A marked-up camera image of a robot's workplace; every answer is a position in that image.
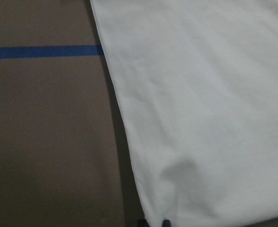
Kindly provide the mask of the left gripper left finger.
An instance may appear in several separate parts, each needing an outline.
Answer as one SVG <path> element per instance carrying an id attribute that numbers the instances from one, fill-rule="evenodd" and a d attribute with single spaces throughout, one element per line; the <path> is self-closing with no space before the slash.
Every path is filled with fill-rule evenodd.
<path id="1" fill-rule="evenodd" d="M 148 222 L 146 219 L 139 219 L 137 221 L 137 227 L 148 227 Z"/>

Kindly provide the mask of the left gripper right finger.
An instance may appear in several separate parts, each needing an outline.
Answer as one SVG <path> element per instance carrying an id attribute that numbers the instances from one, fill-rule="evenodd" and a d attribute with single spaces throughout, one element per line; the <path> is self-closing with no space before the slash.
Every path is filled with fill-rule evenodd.
<path id="1" fill-rule="evenodd" d="M 165 219 L 165 220 L 162 222 L 162 227 L 171 227 L 171 222 L 170 222 L 170 220 Z"/>

